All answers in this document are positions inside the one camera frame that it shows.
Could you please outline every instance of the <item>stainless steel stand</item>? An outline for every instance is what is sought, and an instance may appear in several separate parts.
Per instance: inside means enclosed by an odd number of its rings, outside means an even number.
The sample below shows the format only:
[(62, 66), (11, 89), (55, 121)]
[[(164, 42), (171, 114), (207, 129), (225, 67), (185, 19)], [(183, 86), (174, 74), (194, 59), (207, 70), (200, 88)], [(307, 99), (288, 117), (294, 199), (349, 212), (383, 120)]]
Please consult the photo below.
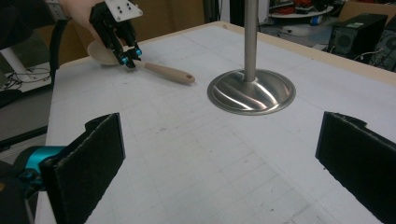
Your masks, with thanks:
[(288, 106), (296, 94), (288, 78), (256, 69), (257, 16), (258, 0), (245, 0), (245, 70), (220, 75), (207, 89), (214, 105), (235, 114), (274, 113)]

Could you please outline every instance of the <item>metal base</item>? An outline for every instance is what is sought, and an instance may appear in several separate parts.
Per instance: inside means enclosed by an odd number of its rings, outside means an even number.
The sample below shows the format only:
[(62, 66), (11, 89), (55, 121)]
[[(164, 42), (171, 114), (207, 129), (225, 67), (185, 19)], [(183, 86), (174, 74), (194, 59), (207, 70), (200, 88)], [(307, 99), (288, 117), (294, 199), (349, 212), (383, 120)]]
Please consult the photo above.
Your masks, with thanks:
[(207, 89), (210, 101), (240, 115), (274, 113), (293, 101), (296, 90), (288, 78), (258, 69), (255, 80), (246, 82), (244, 73), (244, 70), (235, 70), (215, 78)]

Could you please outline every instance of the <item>electronic device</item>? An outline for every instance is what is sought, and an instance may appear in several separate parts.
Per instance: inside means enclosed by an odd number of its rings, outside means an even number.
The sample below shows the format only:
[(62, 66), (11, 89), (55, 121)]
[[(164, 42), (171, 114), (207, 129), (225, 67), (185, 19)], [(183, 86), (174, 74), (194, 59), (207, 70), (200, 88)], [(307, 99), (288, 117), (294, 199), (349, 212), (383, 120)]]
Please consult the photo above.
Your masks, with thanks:
[(387, 18), (387, 15), (362, 13), (350, 20), (336, 23), (332, 28), (327, 51), (369, 63)]
[(396, 16), (385, 27), (370, 65), (396, 72)]

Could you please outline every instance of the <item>white wall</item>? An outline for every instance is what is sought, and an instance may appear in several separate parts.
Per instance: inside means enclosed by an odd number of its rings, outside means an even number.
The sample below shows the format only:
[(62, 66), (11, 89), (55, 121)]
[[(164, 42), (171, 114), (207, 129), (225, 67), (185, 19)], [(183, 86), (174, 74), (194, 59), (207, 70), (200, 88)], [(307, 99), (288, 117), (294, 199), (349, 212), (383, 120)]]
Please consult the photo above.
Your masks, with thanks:
[[(264, 22), (268, 17), (268, 4), (269, 0), (259, 0), (259, 23)], [(222, 0), (221, 20), (230, 22), (230, 0)]]

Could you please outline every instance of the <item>metal pole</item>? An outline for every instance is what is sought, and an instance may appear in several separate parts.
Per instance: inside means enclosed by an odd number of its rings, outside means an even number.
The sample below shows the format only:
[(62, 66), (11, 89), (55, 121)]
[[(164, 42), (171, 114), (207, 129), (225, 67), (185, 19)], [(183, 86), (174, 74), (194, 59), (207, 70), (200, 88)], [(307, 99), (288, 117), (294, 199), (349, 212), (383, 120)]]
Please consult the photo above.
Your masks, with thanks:
[(256, 78), (257, 17), (259, 0), (245, 0), (245, 76), (244, 81)]

